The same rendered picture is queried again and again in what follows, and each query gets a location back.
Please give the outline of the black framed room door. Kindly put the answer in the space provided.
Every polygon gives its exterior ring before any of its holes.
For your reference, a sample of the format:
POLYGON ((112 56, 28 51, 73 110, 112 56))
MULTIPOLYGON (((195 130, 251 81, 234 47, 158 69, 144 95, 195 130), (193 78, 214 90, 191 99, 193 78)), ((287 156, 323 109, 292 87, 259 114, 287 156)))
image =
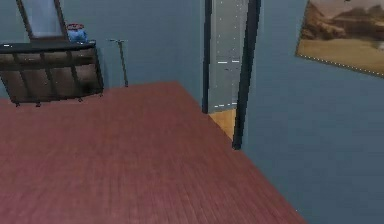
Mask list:
POLYGON ((232 116, 242 147, 261 0, 204 0, 202 112, 232 116))

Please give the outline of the thin grey floor stand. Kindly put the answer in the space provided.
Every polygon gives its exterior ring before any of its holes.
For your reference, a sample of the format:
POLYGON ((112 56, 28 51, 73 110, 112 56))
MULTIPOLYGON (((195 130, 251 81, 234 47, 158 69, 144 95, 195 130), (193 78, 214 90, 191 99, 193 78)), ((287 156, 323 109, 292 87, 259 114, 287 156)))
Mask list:
POLYGON ((126 69, 126 63, 125 63, 125 57, 124 57, 124 49, 123 49, 123 44, 127 40, 122 40, 122 39, 108 39, 109 42, 114 42, 117 44, 118 49, 119 49, 119 55, 120 55, 120 61, 121 61, 121 66, 122 66, 122 71, 123 71, 123 78, 124 78, 124 86, 128 87, 128 77, 127 77, 127 69, 126 69))

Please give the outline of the blue jar with red lid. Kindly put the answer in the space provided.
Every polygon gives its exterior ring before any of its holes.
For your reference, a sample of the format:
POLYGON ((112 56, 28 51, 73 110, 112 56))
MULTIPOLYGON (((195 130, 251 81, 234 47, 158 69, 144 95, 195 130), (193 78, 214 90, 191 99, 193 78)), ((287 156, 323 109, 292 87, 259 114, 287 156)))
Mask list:
POLYGON ((83 24, 71 23, 67 25, 67 34, 70 42, 82 42, 88 41, 87 33, 83 24))

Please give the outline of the dark brown chest of drawers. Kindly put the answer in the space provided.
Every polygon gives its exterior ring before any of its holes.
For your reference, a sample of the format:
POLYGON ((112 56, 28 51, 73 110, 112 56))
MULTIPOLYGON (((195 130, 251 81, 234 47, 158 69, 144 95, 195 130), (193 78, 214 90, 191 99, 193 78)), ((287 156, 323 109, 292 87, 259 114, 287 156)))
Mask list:
POLYGON ((0 80, 15 105, 101 96, 96 43, 0 44, 0 80))

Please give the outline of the dark framed mirror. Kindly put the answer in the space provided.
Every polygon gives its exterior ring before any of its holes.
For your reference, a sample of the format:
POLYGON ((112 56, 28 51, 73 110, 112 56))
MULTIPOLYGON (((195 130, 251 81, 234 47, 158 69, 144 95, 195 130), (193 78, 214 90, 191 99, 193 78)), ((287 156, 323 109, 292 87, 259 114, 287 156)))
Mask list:
POLYGON ((16 0, 31 42, 67 42, 60 0, 16 0))

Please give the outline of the brown landscape wall picture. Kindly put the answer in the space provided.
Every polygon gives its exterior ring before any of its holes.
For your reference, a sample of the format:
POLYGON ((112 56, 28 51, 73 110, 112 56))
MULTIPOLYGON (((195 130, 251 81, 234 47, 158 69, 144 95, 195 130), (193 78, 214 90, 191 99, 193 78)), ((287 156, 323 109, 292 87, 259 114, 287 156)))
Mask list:
POLYGON ((384 0, 307 0, 295 55, 384 78, 384 0))

